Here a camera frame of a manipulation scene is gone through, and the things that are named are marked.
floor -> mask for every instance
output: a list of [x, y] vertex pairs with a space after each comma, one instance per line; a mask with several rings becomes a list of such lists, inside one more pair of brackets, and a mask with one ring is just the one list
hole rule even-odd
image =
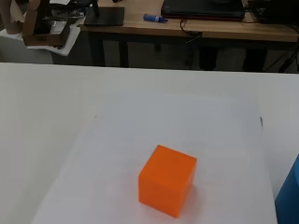
[[[105, 41], [106, 65], [109, 67], [120, 66], [118, 43]], [[153, 69], [177, 69], [177, 70], [200, 70], [199, 50], [194, 49], [194, 60], [192, 68], [186, 64], [188, 58], [187, 46], [162, 45], [160, 52], [154, 49], [153, 44], [128, 43], [129, 64], [132, 68], [153, 68]], [[141, 55], [147, 54], [146, 60]], [[269, 50], [265, 67], [269, 66], [284, 51]], [[245, 49], [221, 49], [217, 60], [216, 71], [242, 71], [245, 58]], [[92, 65], [91, 53], [88, 45], [88, 37], [81, 33], [68, 57], [52, 54], [53, 63], [71, 65]], [[269, 72], [277, 72], [284, 60], [281, 60]], [[287, 73], [298, 73], [297, 67], [293, 64]]]

orange block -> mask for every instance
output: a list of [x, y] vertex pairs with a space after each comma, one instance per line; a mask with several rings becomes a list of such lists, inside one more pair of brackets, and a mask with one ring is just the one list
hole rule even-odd
[[173, 149], [157, 146], [139, 178], [139, 201], [173, 217], [191, 189], [197, 159]]

cardboard box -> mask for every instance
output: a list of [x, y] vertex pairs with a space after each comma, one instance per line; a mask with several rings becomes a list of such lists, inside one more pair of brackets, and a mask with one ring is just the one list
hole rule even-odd
[[49, 2], [50, 0], [29, 2], [22, 30], [26, 46], [64, 46], [70, 32], [70, 23], [65, 21], [64, 28], [60, 32], [53, 32], [53, 28], [60, 21], [44, 20], [50, 14]]

desk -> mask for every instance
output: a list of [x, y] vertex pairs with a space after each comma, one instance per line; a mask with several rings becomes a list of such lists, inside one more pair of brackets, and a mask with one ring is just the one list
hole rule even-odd
[[[120, 41], [121, 65], [127, 62], [126, 42], [154, 44], [184, 44], [193, 37], [180, 30], [180, 20], [169, 20], [166, 24], [143, 21], [144, 14], [160, 15], [164, 0], [123, 0], [113, 4], [111, 0], [100, 0], [100, 7], [125, 7], [124, 25], [121, 27], [87, 27], [80, 25], [81, 31], [88, 32], [95, 65], [105, 65], [101, 43], [96, 39]], [[252, 21], [252, 14], [246, 13], [245, 21]], [[203, 32], [203, 38], [193, 44], [208, 46], [251, 47], [285, 49], [298, 40], [298, 34], [291, 28], [279, 24], [244, 23], [238, 21], [188, 20], [185, 27], [189, 31]]]
[[298, 154], [299, 76], [0, 63], [0, 223], [30, 224], [108, 91], [256, 100], [276, 196]]

blue object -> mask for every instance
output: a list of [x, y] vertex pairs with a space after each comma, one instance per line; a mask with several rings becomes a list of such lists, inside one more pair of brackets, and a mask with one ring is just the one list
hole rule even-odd
[[144, 21], [156, 21], [156, 22], [168, 22], [168, 19], [160, 17], [160, 16], [152, 16], [148, 14], [144, 14], [143, 16]]
[[299, 155], [275, 200], [278, 224], [299, 223]]

